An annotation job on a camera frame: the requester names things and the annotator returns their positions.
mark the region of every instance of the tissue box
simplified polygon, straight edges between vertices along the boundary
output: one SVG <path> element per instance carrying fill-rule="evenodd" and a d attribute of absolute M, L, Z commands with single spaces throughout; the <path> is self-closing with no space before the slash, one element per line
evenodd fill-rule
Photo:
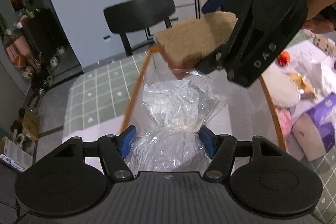
<path fill-rule="evenodd" d="M 336 113 L 335 119 L 330 115 L 334 107 L 336 94 L 331 93 L 322 102 L 303 113 L 292 128 L 309 161 L 326 155 L 335 145 Z"/>

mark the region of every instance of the white oval object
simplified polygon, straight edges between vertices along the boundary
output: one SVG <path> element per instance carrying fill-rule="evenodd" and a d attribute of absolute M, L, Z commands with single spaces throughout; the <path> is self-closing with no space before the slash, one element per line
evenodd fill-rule
<path fill-rule="evenodd" d="M 299 89 L 279 68 L 271 65 L 263 72 L 262 77 L 275 106 L 293 107 L 299 103 Z"/>

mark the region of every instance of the orange trim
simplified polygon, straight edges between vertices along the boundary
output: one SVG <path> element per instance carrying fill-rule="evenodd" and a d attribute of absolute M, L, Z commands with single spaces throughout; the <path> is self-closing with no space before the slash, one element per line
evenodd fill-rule
<path fill-rule="evenodd" d="M 268 88 L 267 88 L 266 83 L 264 81 L 264 78 L 262 76 L 259 77 L 259 81 L 260 81 L 261 87 L 264 91 L 266 101 L 267 101 L 269 110 L 270 110 L 271 115 L 272 115 L 275 131 L 276 131 L 277 137 L 278 137 L 279 146 L 282 150 L 286 151 L 286 144 L 285 144 L 284 136 L 282 135 L 282 130 L 281 130 L 280 122 L 279 122 L 279 119 L 278 119 L 278 115 L 275 112 L 275 106 L 272 102 L 271 96 L 268 92 Z"/>
<path fill-rule="evenodd" d="M 138 96 L 139 89 L 140 89 L 140 86 L 141 86 L 141 83 L 142 83 L 142 79 L 143 79 L 143 77 L 145 75 L 145 72 L 147 70 L 149 61 L 150 61 L 153 53 L 154 52 L 158 52 L 158 51 L 159 51 L 158 47 L 151 47 L 149 49 L 147 57 L 146 57 L 145 61 L 142 64 L 138 80 L 136 81 L 134 89 L 132 91 L 131 100 L 128 103 L 128 106 L 127 106 L 127 109 L 126 109 L 126 112 L 125 112 L 125 118 L 124 118 L 124 121 L 123 121 L 123 123 L 121 125 L 120 132 L 123 132 L 124 130 L 126 130 L 128 128 L 128 123 L 129 123 L 129 120 L 130 120 L 131 115 L 133 113 L 133 108 L 134 108 L 135 102 L 137 100 L 137 96 Z"/>

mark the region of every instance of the black chair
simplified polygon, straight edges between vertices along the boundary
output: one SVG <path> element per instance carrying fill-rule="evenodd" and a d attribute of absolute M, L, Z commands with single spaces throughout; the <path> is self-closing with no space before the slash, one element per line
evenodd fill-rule
<path fill-rule="evenodd" d="M 132 49 L 126 33 L 147 29 L 161 21 L 170 28 L 169 16 L 174 12 L 174 0 L 130 0 L 104 9 L 110 31 L 120 35 L 127 56 L 144 44 Z"/>

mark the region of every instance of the plastic bag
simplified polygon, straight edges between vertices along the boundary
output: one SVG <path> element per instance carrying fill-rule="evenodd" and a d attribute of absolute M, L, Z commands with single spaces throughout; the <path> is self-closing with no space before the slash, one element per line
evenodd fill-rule
<path fill-rule="evenodd" d="M 141 132 L 126 158 L 133 174 L 140 170 L 203 174 L 209 162 L 198 135 L 174 126 Z"/>
<path fill-rule="evenodd" d="M 176 75 L 184 78 L 177 80 Z M 157 128 L 137 133 L 126 163 L 138 171 L 204 173 L 209 165 L 198 131 L 226 104 L 212 79 L 196 70 L 151 75 L 145 81 L 143 105 Z"/>

